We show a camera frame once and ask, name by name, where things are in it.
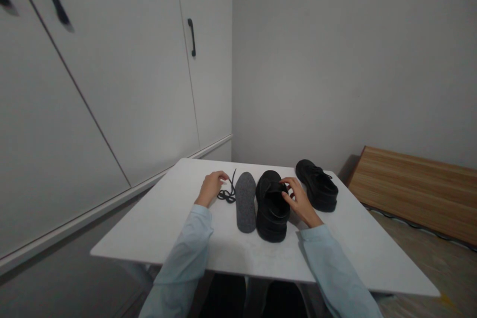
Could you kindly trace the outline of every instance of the dark pants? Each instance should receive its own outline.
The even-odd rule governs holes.
[[[216,273],[200,312],[201,318],[243,317],[246,288],[243,276]],[[306,317],[300,290],[291,282],[274,281],[267,291],[262,317]]]

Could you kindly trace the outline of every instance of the cabinet door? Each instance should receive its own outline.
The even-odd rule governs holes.
[[[199,150],[179,0],[33,0],[132,186]]]
[[[29,0],[0,6],[0,257],[129,185]]]
[[[180,0],[201,148],[232,132],[232,0]],[[192,33],[194,25],[196,55]]]

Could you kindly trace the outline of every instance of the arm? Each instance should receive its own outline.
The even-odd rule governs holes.
[[[359,279],[339,243],[316,214],[301,184],[296,178],[285,178],[282,182],[288,183],[288,189],[293,190],[291,196],[283,192],[283,198],[310,227],[300,232],[303,247],[331,314],[337,318],[382,318],[376,301]]]
[[[199,197],[154,280],[139,318],[187,316],[199,279],[204,275],[209,238],[214,231],[208,207],[220,190],[221,179],[228,178],[223,171],[216,171],[204,179]]]

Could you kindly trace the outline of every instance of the black leather shoe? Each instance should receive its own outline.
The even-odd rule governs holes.
[[[287,221],[290,217],[290,205],[282,196],[287,186],[280,184],[280,174],[267,170],[260,177],[255,195],[257,196],[257,232],[268,242],[281,242],[287,235]]]
[[[333,212],[336,208],[338,188],[331,181],[331,176],[306,159],[298,162],[295,173],[307,187],[308,198],[312,206],[323,212]]]

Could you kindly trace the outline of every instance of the right hand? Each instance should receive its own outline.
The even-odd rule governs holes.
[[[302,219],[309,228],[323,225],[323,221],[321,221],[321,219],[318,217],[298,179],[286,177],[282,179],[280,183],[287,183],[287,190],[293,190],[291,195],[288,195],[288,193],[282,191],[282,196],[293,209],[293,211],[297,213],[300,219]]]

